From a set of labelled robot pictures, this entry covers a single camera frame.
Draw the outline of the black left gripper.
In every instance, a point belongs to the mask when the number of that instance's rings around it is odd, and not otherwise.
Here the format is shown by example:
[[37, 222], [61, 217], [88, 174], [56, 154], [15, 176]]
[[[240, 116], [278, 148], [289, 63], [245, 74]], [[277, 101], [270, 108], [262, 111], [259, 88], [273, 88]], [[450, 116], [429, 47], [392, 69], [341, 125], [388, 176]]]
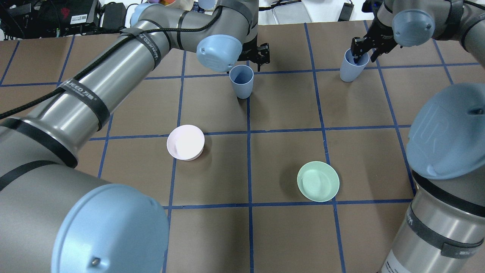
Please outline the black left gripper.
[[258, 65], [258, 72], [264, 64], [270, 64], [270, 46], [269, 43], [258, 45], [258, 34], [242, 45], [242, 51], [236, 62], [250, 61]]

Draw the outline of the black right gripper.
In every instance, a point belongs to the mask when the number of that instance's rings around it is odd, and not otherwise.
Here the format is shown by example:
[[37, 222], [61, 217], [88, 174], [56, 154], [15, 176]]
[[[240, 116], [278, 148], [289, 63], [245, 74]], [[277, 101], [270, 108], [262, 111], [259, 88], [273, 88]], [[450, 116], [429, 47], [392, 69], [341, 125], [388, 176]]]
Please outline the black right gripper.
[[377, 17], [372, 21], [369, 30], [363, 36], [353, 37], [350, 50], [353, 55], [354, 64], [358, 64], [361, 56], [369, 50], [374, 49], [371, 55], [371, 62], [376, 62], [382, 54], [391, 52], [398, 43], [393, 36], [393, 28], [382, 23]]

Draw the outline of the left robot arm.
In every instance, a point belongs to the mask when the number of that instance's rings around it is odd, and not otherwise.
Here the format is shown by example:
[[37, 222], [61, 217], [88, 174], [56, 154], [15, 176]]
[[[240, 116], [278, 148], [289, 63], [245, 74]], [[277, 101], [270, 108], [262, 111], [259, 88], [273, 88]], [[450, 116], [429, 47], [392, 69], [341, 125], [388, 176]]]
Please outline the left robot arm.
[[76, 170], [79, 150], [172, 49], [227, 72], [257, 37], [257, 0], [217, 0], [212, 15], [138, 5], [131, 27], [52, 93], [1, 114], [1, 272], [159, 273], [169, 223], [128, 185]]

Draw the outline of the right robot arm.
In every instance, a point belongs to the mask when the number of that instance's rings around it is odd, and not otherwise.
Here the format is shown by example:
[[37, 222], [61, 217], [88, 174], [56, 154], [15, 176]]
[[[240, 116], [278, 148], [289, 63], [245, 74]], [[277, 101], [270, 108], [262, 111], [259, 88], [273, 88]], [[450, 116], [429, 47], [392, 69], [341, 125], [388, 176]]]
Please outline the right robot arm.
[[[484, 6], [467, 0], [366, 0], [374, 20], [350, 44], [357, 64], [396, 46], [458, 41], [484, 65]], [[483, 83], [434, 95], [411, 124], [407, 161], [418, 186], [379, 273], [457, 273], [484, 247]]]

